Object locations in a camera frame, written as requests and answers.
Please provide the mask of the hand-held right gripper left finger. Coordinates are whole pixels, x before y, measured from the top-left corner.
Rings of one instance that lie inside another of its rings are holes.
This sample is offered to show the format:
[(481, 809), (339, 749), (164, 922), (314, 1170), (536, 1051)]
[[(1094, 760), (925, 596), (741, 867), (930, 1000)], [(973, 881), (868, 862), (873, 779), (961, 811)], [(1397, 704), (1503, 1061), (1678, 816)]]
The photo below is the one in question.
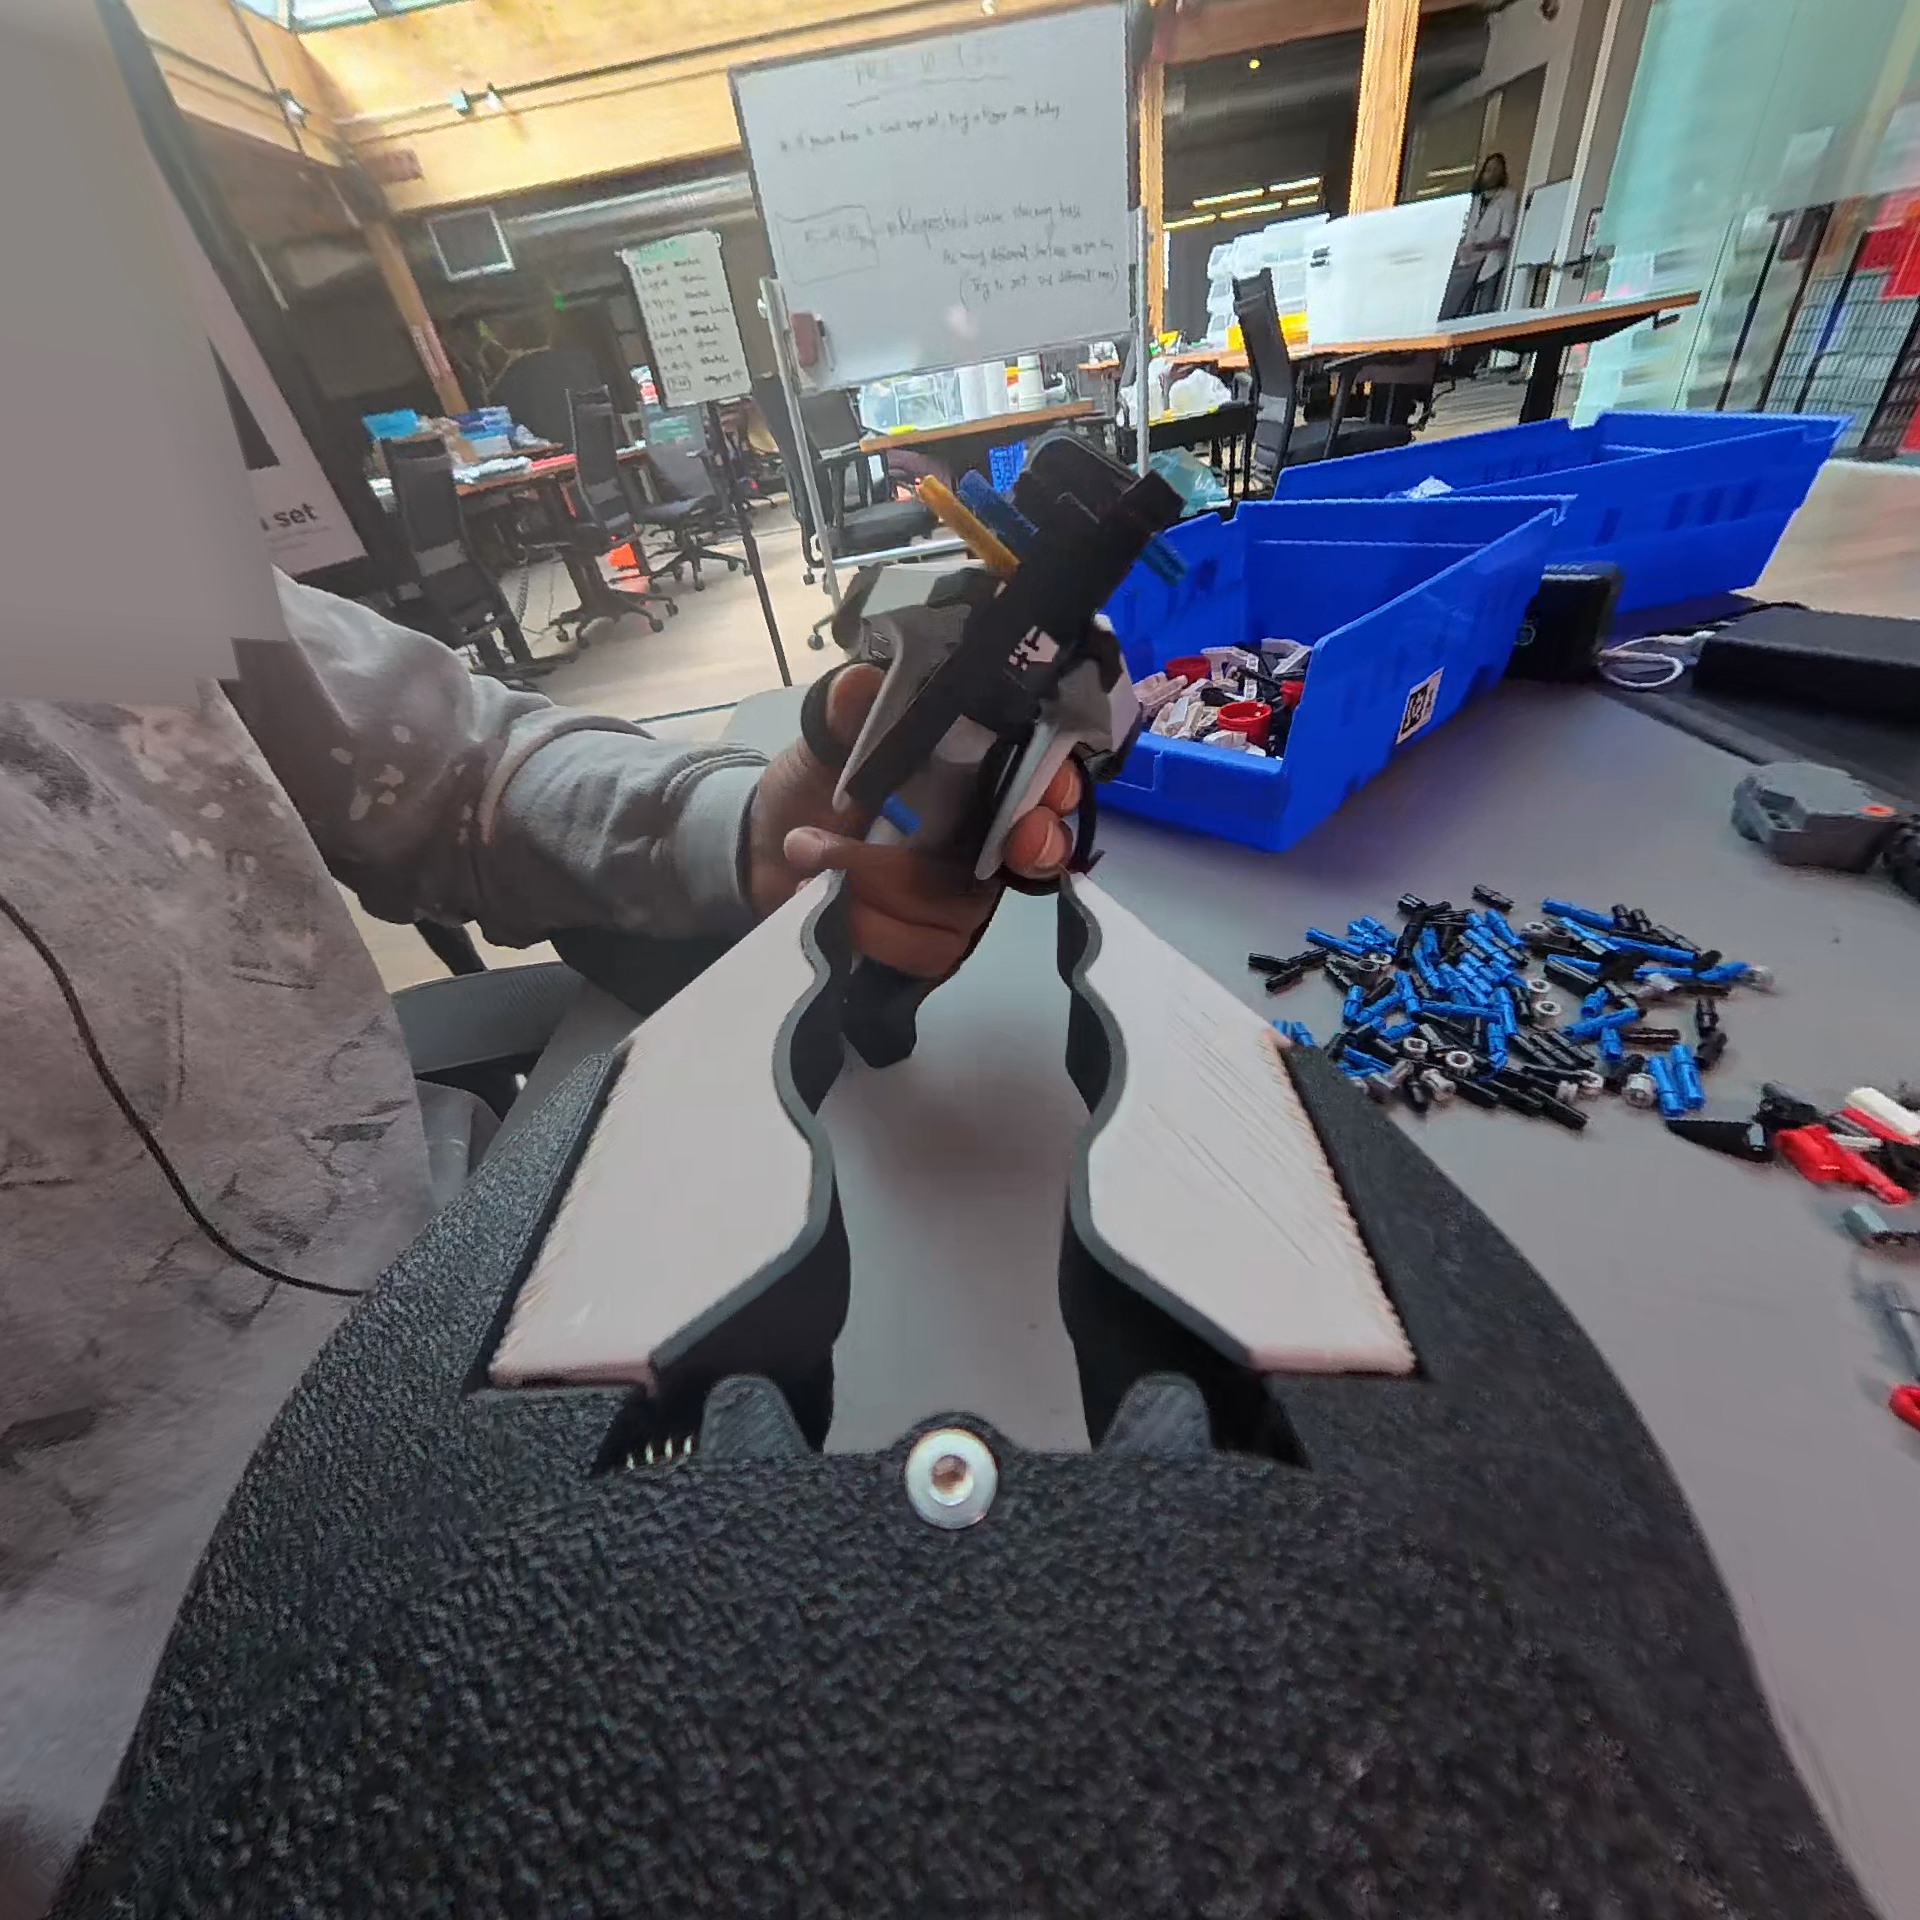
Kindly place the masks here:
[(847, 986), (847, 905), (817, 878), (639, 1024), (517, 1283), (493, 1387), (832, 1393), (850, 1245), (822, 1107)]

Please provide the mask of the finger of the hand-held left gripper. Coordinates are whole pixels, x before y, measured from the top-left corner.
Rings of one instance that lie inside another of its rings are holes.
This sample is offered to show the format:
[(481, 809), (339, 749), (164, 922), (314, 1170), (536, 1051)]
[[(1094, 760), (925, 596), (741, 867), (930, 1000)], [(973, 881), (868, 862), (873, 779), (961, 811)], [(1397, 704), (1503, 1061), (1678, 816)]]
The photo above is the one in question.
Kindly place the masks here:
[(1098, 788), (1123, 766), (1143, 728), (1139, 696), (1121, 656), (1083, 656), (1043, 697), (1038, 716), (980, 771), (985, 825), (973, 835), (973, 877), (995, 878), (1005, 867), (1011, 829), (1039, 806), (1048, 785), (1070, 763), (1081, 780), (1069, 869), (1092, 860)]
[(979, 602), (979, 565), (872, 565), (835, 612), (832, 637), (881, 690), (841, 771), (837, 799), (881, 813), (932, 763), (959, 696), (935, 689)]

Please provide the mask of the black beam with yellow axle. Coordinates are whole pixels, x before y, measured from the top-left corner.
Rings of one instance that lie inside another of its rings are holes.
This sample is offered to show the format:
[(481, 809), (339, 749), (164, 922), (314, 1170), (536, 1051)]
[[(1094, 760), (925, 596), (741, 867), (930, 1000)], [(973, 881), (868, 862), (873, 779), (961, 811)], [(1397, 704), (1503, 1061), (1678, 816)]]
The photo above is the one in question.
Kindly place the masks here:
[[(1005, 488), (995, 484), (992, 488), (1005, 492), (1038, 529), (1038, 541), (1023, 560), (1038, 552), (1050, 517), (1075, 509), (1100, 520), (1110, 509), (1119, 509), (1121, 530), (1132, 541), (1131, 560), (1121, 565), (1123, 572), (1145, 565), (1163, 586), (1179, 586), (1187, 576), (1187, 562), (1170, 543), (1170, 529), (1181, 523), (1187, 508), (1183, 492), (1163, 474), (1138, 474), (1092, 441), (1066, 430), (1045, 433), (1030, 443), (1019, 477)], [(1023, 560), (998, 545), (973, 521), (959, 501), (959, 486), (928, 477), (916, 484), (916, 501), (991, 573), (1011, 579), (1019, 572)]]

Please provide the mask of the person's left forearm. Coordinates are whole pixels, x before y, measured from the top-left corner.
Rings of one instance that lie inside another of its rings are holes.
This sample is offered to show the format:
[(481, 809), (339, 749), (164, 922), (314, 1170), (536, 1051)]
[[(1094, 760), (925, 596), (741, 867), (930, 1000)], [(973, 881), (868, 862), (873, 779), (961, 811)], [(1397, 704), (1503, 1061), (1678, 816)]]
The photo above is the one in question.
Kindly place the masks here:
[(503, 947), (752, 925), (763, 758), (509, 690), (380, 612), (275, 583), (285, 640), (234, 646), (234, 704), (374, 916), (470, 924)]

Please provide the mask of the grey desk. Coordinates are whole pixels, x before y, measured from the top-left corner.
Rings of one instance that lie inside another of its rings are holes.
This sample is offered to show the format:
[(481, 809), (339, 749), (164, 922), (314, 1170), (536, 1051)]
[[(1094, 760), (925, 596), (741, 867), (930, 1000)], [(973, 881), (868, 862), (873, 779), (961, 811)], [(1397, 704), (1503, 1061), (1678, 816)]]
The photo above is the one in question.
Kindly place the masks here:
[[(1788, 871), (1731, 825), (1734, 758), (1601, 690), (1503, 685), (1409, 747), (1282, 855), (1107, 816), (1098, 881), (1249, 1007), (1246, 955), (1405, 893), (1487, 884), (1637, 905), (1775, 974), (1725, 1016), (1713, 1099), (1915, 1082), (1915, 905)], [(851, 1235), (832, 1450), (942, 1408), (1086, 1450), (1054, 1262), (1081, 1099), (1048, 899), (1005, 899), (900, 1069), (824, 1107)], [(1691, 1502), (1794, 1763), (1882, 1916), (1915, 1916), (1915, 1377), (1886, 1293), (1915, 1252), (1861, 1246), (1851, 1197), (1746, 1166), (1601, 1099), (1587, 1130), (1501, 1112), (1405, 1136), (1514, 1242), (1618, 1373)]]

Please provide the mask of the person's left hand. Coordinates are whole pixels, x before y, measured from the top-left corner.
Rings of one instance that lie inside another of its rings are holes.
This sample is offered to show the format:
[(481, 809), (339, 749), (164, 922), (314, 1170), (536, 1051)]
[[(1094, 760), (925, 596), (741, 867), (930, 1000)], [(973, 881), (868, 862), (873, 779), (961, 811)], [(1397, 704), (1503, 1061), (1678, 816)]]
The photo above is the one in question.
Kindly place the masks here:
[(868, 843), (868, 816), (837, 804), (835, 794), (841, 761), (881, 696), (884, 670), (847, 664), (831, 671), (824, 685), (822, 739), (800, 739), (782, 749), (752, 794), (742, 867), (752, 912), (769, 918), (806, 881), (837, 873), (857, 956), (941, 984), (979, 946), (1007, 881), (1043, 884), (1069, 871), (1081, 773), (1063, 763), (1033, 809), (1010, 829), (995, 878), (976, 878), (969, 865), (912, 847)]

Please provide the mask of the pile of red white bricks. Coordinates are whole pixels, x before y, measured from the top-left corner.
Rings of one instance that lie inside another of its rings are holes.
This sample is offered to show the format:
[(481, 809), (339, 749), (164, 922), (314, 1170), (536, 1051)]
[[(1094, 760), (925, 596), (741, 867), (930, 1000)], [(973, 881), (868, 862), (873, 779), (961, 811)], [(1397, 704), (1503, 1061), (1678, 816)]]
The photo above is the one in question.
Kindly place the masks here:
[(1143, 728), (1156, 741), (1277, 760), (1301, 704), (1314, 648), (1264, 637), (1168, 660), (1136, 684)]

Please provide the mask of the pile of blue black pins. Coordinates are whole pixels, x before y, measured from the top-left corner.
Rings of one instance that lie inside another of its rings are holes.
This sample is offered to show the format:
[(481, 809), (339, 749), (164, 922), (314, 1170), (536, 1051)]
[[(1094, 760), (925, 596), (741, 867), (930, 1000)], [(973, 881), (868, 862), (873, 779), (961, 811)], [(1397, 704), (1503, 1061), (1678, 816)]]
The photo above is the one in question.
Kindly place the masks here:
[(1397, 918), (1359, 915), (1306, 929), (1298, 947), (1254, 949), (1246, 970), (1277, 998), (1333, 995), (1309, 1048), (1384, 1108), (1508, 1112), (1587, 1128), (1603, 1099), (1664, 1120), (1707, 1117), (1707, 1078), (1731, 1044), (1725, 1004), (1778, 976), (1632, 903), (1521, 903), (1476, 885), (1465, 903), (1399, 897)]

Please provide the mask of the black office chair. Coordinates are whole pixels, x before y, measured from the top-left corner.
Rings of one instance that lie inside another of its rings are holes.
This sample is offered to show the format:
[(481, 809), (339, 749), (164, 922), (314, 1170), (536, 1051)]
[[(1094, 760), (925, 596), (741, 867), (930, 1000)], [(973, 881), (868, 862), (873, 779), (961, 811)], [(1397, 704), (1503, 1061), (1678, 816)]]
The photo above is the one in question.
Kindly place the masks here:
[(445, 443), (429, 433), (386, 441), (380, 457), (412, 572), (401, 609), (420, 615), (426, 634), (453, 653), (470, 653), (501, 684), (550, 675), (555, 664), (536, 660), (515, 606), (472, 547)]
[[(641, 517), (619, 470), (611, 397), (605, 389), (571, 389), (567, 405), (573, 455), (567, 567), (580, 602), (573, 627), (585, 642), (596, 621), (636, 615), (652, 634), (661, 634), (661, 615), (675, 615), (679, 602), (652, 583)], [(639, 587), (619, 587), (608, 572), (619, 547), (631, 552), (641, 572)]]
[(1298, 463), (1292, 446), (1300, 433), (1306, 433), (1301, 460), (1315, 463), (1334, 455), (1346, 426), (1333, 415), (1300, 426), (1300, 384), (1280, 327), (1271, 270), (1261, 266), (1254, 276), (1238, 276), (1233, 294), (1254, 397), (1249, 482), (1257, 491), (1271, 492), (1282, 470)]

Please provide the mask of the small whiteboard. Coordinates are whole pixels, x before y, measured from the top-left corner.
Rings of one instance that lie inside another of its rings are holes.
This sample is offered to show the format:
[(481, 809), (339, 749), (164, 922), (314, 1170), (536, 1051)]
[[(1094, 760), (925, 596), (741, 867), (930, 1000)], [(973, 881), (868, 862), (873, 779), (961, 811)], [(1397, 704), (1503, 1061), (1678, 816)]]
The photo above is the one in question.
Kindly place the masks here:
[(633, 286), (660, 403), (668, 410), (746, 403), (752, 369), (721, 237), (693, 231), (627, 246), (621, 270)]

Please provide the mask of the large whiteboard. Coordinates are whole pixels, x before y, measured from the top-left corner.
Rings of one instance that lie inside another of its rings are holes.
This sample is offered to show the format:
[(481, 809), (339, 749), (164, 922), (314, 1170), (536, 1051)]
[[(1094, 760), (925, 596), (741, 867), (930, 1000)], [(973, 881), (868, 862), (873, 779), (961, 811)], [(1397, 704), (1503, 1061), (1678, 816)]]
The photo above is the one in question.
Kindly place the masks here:
[(734, 68), (811, 390), (1117, 341), (1132, 317), (1123, 6)]

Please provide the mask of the long wooden table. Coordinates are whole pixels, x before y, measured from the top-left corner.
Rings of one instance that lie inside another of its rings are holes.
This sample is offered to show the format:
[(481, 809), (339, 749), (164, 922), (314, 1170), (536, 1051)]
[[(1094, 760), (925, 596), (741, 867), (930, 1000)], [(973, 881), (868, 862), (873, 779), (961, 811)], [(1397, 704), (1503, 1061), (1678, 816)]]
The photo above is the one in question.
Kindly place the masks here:
[(1333, 424), (1346, 420), (1362, 384), (1424, 386), (1445, 357), (1471, 348), (1532, 357), (1519, 420), (1547, 422), (1556, 413), (1563, 366), (1578, 345), (1597, 345), (1639, 323), (1669, 323), (1696, 307), (1698, 291), (1622, 296), (1568, 307), (1503, 309), (1430, 323), (1426, 330), (1369, 341), (1309, 345), (1301, 363), (1333, 380)]

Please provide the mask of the black white marker poster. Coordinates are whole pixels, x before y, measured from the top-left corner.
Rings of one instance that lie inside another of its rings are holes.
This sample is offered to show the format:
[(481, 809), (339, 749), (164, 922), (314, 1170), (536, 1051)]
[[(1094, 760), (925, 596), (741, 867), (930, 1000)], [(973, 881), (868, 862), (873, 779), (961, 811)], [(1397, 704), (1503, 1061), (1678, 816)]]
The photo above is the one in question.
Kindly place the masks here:
[(360, 565), (366, 560), (365, 541), (352, 529), (296, 408), (164, 179), (157, 179), (157, 194), (206, 327), (271, 562), (303, 581), (327, 568)]

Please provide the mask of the grey motor block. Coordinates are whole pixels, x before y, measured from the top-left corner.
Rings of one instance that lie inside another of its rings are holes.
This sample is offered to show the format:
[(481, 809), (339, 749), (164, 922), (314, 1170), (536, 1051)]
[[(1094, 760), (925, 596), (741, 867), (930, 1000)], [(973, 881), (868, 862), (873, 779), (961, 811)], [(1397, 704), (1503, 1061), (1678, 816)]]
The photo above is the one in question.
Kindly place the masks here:
[(1847, 771), (1789, 760), (1737, 783), (1733, 825), (1783, 867), (1870, 873), (1910, 819)]

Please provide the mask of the flat black case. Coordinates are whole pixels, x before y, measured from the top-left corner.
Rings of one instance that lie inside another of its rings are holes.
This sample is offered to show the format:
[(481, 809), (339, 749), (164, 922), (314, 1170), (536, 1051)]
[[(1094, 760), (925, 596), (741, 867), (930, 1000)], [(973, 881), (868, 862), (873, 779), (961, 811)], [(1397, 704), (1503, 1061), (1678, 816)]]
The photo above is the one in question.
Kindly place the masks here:
[(1698, 646), (1691, 690), (1853, 718), (1919, 722), (1919, 621), (1763, 606)]

